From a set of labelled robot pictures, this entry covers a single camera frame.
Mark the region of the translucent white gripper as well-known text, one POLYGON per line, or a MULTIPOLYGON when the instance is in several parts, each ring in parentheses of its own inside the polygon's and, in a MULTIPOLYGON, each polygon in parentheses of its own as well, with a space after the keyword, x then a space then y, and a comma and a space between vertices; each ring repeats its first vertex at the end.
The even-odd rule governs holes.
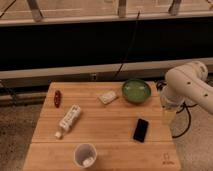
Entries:
POLYGON ((163 89, 160 94, 163 108, 163 123, 169 125, 176 115, 176 111, 184 102, 184 97, 170 89, 163 89))

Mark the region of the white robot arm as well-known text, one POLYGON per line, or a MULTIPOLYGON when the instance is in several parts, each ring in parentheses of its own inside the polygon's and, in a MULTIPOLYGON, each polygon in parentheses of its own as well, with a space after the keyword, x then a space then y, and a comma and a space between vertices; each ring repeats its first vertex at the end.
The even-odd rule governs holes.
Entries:
POLYGON ((193 61, 176 66, 165 74, 166 85, 160 92, 162 123, 169 125, 186 98, 213 114, 213 87, 206 83, 207 66, 193 61))

